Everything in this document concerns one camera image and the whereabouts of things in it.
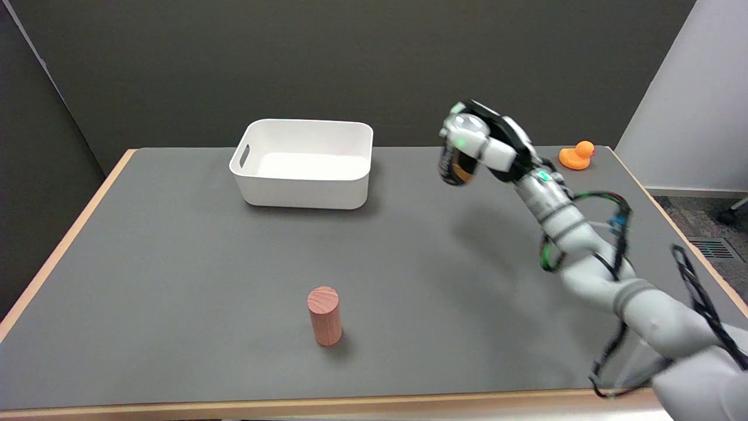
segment dark gray wall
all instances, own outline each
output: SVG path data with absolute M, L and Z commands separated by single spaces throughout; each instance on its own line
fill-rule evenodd
M 615 145 L 695 0 L 12 0 L 102 166 L 258 118 L 436 145 L 475 97 L 540 145 Z
M 52 83 L 0 4 L 0 318 L 101 183 Z

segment white wall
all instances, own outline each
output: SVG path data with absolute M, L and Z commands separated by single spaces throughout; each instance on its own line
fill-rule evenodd
M 748 0 L 698 0 L 616 148 L 646 187 L 748 190 Z

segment rubber duck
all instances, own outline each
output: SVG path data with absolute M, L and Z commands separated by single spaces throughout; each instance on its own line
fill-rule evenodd
M 595 154 L 595 146 L 589 140 L 577 143 L 573 148 L 563 148 L 559 152 L 561 165 L 570 169 L 585 169 L 589 166 L 590 157 Z

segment cable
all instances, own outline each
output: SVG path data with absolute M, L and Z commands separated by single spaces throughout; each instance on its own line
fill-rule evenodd
M 547 162 L 546 159 L 543 160 L 544 165 L 546 165 L 549 169 L 552 171 L 554 170 L 553 163 Z M 584 199 L 588 199 L 591 197 L 596 197 L 600 199 L 606 199 L 610 200 L 614 203 L 616 203 L 617 210 L 615 216 L 608 221 L 608 225 L 610 226 L 610 231 L 615 234 L 616 236 L 616 244 L 615 249 L 616 253 L 613 256 L 613 266 L 610 268 L 610 273 L 613 276 L 613 280 L 615 282 L 619 282 L 619 274 L 621 272 L 621 268 L 623 266 L 623 262 L 625 260 L 626 252 L 628 251 L 628 220 L 631 216 L 631 207 L 628 205 L 628 202 L 626 202 L 626 199 L 624 199 L 622 196 L 608 191 L 589 191 L 584 193 L 577 193 L 577 194 L 571 194 L 568 192 L 569 198 L 572 202 L 581 201 Z M 561 264 L 563 263 L 564 258 L 566 257 L 565 252 L 561 252 L 554 260 L 553 264 L 550 262 L 550 256 L 551 256 L 551 238 L 548 236 L 548 234 L 543 234 L 543 238 L 540 242 L 540 266 L 543 270 L 546 272 L 556 272 L 561 267 Z M 615 355 L 619 349 L 621 348 L 621 345 L 626 340 L 626 336 L 628 334 L 628 325 L 624 321 L 620 321 L 618 330 L 616 331 L 616 334 L 613 336 L 613 338 L 607 343 L 605 346 L 605 349 L 603 350 L 602 355 L 595 360 L 595 362 L 592 364 L 592 374 L 589 376 L 589 380 L 592 382 L 592 389 L 594 390 L 595 394 L 601 398 L 604 399 L 611 399 L 616 398 L 620 396 L 625 396 L 629 393 L 632 393 L 638 389 L 641 389 L 642 387 L 646 386 L 651 376 L 648 376 L 647 378 L 640 380 L 635 383 L 632 387 L 629 387 L 627 389 L 623 390 L 617 390 L 610 393 L 604 393 L 601 391 L 599 380 L 600 380 L 600 372 L 603 370 L 603 368 L 607 365 L 608 360 Z
M 553 169 L 552 163 L 548 166 L 551 170 Z M 590 191 L 584 193 L 577 193 L 571 195 L 569 198 L 572 202 L 588 199 L 591 197 L 597 197 L 601 199 L 610 200 L 615 202 L 618 206 L 618 210 L 614 218 L 609 221 L 611 231 L 616 235 L 616 254 L 613 258 L 613 278 L 618 281 L 623 261 L 628 251 L 628 219 L 631 215 L 631 207 L 622 196 L 607 191 Z M 540 241 L 540 267 L 546 272 L 556 272 L 560 265 L 563 263 L 566 253 L 562 252 L 556 257 L 555 261 L 550 263 L 551 256 L 551 238 L 547 234 L 543 234 L 543 238 Z
M 686 255 L 686 250 L 676 244 L 671 245 L 670 250 L 672 257 L 675 259 L 675 264 L 678 265 L 678 272 L 680 272 L 681 278 L 686 284 L 688 294 L 691 296 L 691 308 L 706 320 L 714 335 L 720 340 L 723 348 L 735 360 L 735 363 L 744 372 L 748 371 L 748 356 L 740 350 L 735 340 L 725 331 L 720 316 L 717 314 L 717 309 L 714 308 L 709 294 L 699 281 L 691 260 Z

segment wooden cylinder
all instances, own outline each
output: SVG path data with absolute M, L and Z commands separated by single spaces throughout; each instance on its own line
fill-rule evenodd
M 328 286 L 313 289 L 307 297 L 314 339 L 322 346 L 335 345 L 343 334 L 340 324 L 340 298 Z

